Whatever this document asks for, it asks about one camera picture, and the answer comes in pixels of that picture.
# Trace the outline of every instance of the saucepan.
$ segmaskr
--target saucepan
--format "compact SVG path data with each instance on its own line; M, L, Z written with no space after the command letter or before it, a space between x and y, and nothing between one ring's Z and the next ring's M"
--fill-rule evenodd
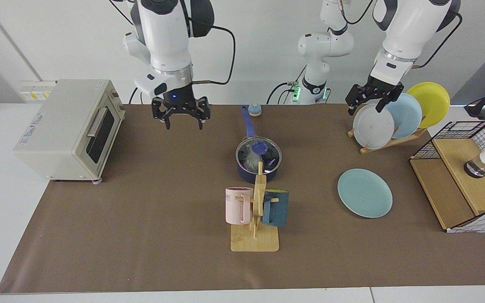
M280 148L271 139L256 135L248 106L241 106L241 111L246 125L246 138L235 151L239 175L246 182L254 183L258 175L258 164L263 162L263 174L267 176L267 181L270 181L277 174L282 161Z

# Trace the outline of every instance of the wall outlet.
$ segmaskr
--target wall outlet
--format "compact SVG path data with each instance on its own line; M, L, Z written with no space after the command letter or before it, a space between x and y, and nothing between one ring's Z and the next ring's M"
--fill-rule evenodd
M34 86L31 90L31 96L38 101L46 100L46 96L44 96L44 91L46 90L46 86Z
M20 88L20 96L24 101L35 101L36 98L33 98L32 95L33 86L22 86Z
M20 96L24 101L44 101L48 98L57 80L20 81Z

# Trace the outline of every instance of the pot handle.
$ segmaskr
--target pot handle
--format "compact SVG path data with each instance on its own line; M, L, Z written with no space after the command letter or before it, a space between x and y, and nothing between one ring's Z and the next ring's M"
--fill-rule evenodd
M256 130L254 129L254 124L252 123L252 117L248 113L248 107L246 105L241 106L242 118L244 119L244 124L246 125L246 137L255 137Z

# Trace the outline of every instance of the oven window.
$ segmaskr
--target oven window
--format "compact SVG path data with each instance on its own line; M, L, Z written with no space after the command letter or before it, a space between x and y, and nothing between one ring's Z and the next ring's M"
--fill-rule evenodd
M91 138L89 140L89 144L87 144L87 154L96 164L98 164L100 160L100 155L102 154L102 150L104 150L104 146L106 145L106 141L108 140L109 133L112 131L114 122L115 119L108 109L108 112L104 117L104 121L102 121L102 126L100 127L99 134L95 138Z

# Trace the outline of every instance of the green indicator light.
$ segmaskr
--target green indicator light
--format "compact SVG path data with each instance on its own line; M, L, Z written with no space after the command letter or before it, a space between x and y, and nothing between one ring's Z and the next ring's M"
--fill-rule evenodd
M301 87L300 86L297 86L295 88L295 92L293 92L293 99L294 100L298 100L298 97L299 97L300 93L301 93Z

